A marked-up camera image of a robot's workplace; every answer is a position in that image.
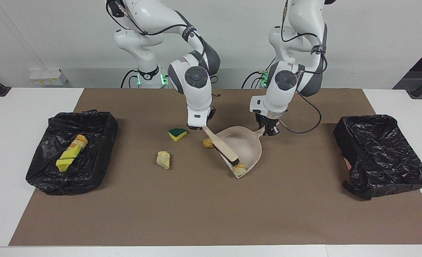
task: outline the white table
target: white table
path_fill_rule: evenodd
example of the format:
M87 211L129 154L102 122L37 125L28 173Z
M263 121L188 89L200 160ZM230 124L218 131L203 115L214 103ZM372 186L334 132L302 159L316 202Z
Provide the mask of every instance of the white table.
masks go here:
M26 170L47 127L58 112L72 112L83 89L13 88L0 97L0 257L3 256L290 256L412 257L422 245L301 245L234 247L8 247L34 187ZM405 91L364 90L377 114L389 114L422 161L422 100Z

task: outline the beige dustpan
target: beige dustpan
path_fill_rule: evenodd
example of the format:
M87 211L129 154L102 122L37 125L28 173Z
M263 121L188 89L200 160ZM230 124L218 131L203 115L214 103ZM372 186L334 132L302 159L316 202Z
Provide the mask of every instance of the beige dustpan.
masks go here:
M247 168L247 172L249 172L255 167L255 164L262 156L262 145L259 138L263 135L263 132L265 132L265 128L253 132L246 127L236 126L229 127L216 135L238 154L240 162ZM229 168L232 169L232 165L228 162L227 158L224 156L222 158Z

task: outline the brown table surface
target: brown table surface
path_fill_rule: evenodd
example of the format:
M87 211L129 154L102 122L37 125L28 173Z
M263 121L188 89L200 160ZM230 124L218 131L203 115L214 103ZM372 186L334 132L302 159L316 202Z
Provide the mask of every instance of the brown table surface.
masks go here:
M215 90L214 132L258 128L249 112L261 90ZM340 117L371 115L362 90L322 89L309 98L323 113L313 132L281 129L263 137L260 162L236 180L202 131L178 142L185 99L174 90L85 89L76 112L109 111L119 131L98 189L75 196L36 190L12 246L196 246L294 244L422 244L419 191L361 201L342 187L348 172L332 131ZM282 118L293 130L312 127L317 113L294 97ZM155 164L172 155L172 168Z

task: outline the trash bag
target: trash bag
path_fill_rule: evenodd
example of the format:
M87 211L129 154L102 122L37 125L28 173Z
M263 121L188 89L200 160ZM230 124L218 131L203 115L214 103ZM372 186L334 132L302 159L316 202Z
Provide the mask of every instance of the trash bag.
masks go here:
M349 192L371 200L422 188L422 162L393 117L342 117L333 134L352 167Z
M57 114L49 119L26 181L49 195L80 194L97 188L106 174L117 129L117 121L109 112ZM60 172L55 162L79 134L88 144L67 171Z

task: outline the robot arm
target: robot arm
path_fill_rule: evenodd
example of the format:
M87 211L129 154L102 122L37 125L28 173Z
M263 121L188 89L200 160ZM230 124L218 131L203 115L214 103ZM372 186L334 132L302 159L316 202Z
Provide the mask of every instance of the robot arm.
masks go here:
M179 34L193 51L168 67L173 87L187 99L188 126L205 127L214 115L210 75L217 73L220 58L204 41L181 13L171 10L159 0L108 0L114 17L120 25L140 36L157 36L161 33Z
M269 41L276 51L277 62L269 69L266 95L254 96L250 101L250 111L255 113L259 127L265 127L265 135L279 133L278 120L296 91L312 96L321 87L327 42L327 26L322 18L324 3L324 0L292 0L288 13L292 27L278 26L270 32ZM298 64L294 52L310 52L310 63Z

